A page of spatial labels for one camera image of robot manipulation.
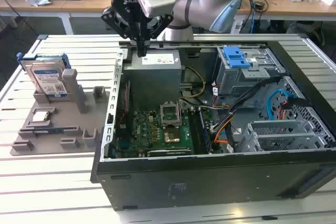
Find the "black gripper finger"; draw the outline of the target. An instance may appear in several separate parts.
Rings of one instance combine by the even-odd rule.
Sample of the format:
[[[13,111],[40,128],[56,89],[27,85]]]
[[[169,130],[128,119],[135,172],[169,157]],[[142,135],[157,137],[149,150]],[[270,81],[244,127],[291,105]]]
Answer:
[[[122,38],[129,38],[137,48],[138,57],[142,56],[142,40],[137,23],[124,21],[114,8],[106,8],[102,12],[101,19]]]
[[[142,57],[146,56],[150,39],[156,39],[172,21],[172,14],[154,18],[142,17]]]

